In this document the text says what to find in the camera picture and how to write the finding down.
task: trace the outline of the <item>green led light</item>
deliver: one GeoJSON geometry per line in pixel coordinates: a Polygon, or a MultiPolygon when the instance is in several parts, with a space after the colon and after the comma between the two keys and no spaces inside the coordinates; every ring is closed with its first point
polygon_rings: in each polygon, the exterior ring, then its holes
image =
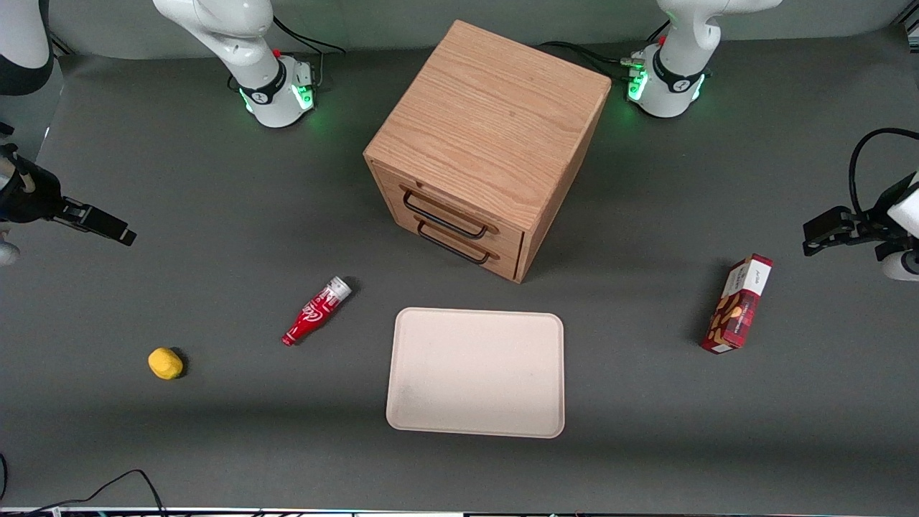
{"type": "Polygon", "coordinates": [[[245,93],[243,93],[242,88],[239,89],[239,96],[243,98],[243,102],[245,103],[245,110],[252,113],[252,106],[249,106],[249,99],[245,97],[245,93]]]}
{"type": "Polygon", "coordinates": [[[700,93],[702,93],[702,83],[705,82],[705,74],[698,79],[698,85],[696,86],[696,93],[692,94],[692,99],[696,100],[700,93]]]}
{"type": "Polygon", "coordinates": [[[303,110],[312,108],[312,89],[307,86],[290,85],[290,91],[293,92],[297,102],[303,110]]]}
{"type": "Polygon", "coordinates": [[[629,98],[638,102],[641,99],[641,94],[644,93],[644,87],[648,84],[648,73],[641,72],[638,77],[632,79],[632,84],[629,86],[629,98]]]}

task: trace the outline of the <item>wooden cube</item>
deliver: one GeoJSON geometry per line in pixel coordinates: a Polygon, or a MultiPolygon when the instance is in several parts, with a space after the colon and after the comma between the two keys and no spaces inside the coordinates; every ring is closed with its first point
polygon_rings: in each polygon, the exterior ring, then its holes
{"type": "Polygon", "coordinates": [[[364,151],[396,223],[521,282],[611,82],[456,21],[364,151]]]}

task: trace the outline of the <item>yellow ball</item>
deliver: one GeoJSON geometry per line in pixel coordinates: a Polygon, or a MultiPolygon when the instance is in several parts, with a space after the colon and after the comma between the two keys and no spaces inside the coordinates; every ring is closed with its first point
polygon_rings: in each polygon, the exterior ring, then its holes
{"type": "Polygon", "coordinates": [[[182,360],[175,352],[167,348],[158,348],[151,352],[150,357],[147,358],[147,364],[150,365],[153,374],[167,381],[181,375],[184,368],[182,360]]]}

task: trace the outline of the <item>white label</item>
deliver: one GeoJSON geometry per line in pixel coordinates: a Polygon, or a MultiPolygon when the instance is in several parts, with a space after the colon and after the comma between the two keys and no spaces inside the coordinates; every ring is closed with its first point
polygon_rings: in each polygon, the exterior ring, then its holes
{"type": "Polygon", "coordinates": [[[351,288],[348,287],[347,284],[338,277],[331,279],[325,288],[332,292],[332,295],[334,295],[335,298],[338,298],[339,302],[344,301],[345,298],[351,294],[351,288]]]}
{"type": "Polygon", "coordinates": [[[728,275],[728,281],[724,284],[721,298],[738,293],[741,289],[746,289],[757,296],[761,296],[771,270],[771,266],[767,266],[758,260],[751,260],[737,266],[728,275]]]}

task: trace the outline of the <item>wooden top surface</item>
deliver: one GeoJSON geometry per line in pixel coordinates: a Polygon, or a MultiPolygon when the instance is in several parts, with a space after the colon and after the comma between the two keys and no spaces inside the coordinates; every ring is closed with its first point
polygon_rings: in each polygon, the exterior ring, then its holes
{"type": "Polygon", "coordinates": [[[366,153],[529,230],[610,85],[456,21],[366,153]]]}

